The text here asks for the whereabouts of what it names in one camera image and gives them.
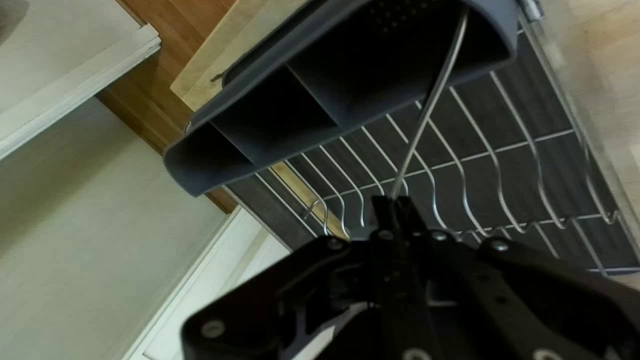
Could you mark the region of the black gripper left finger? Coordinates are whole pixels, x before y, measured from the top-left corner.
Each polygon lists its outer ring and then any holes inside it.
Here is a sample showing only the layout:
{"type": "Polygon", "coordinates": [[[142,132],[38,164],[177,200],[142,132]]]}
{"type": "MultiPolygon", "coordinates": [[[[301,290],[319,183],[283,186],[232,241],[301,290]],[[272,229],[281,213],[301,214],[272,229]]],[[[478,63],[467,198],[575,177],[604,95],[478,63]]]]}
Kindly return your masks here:
{"type": "Polygon", "coordinates": [[[184,360],[292,360],[320,332],[319,360],[408,360],[429,351],[425,223],[411,198],[377,197],[365,241],[320,236],[193,315],[184,360]]]}

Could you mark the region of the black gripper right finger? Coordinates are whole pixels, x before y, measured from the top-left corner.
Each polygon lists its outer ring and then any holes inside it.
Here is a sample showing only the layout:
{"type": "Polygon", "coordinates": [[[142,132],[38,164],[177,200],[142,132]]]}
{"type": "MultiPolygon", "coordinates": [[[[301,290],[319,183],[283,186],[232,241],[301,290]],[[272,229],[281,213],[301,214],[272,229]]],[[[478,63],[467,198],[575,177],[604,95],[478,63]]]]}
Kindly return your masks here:
{"type": "Polygon", "coordinates": [[[398,198],[418,265],[454,303],[446,346],[477,360],[640,360],[640,293],[503,236],[478,249],[398,198]]]}

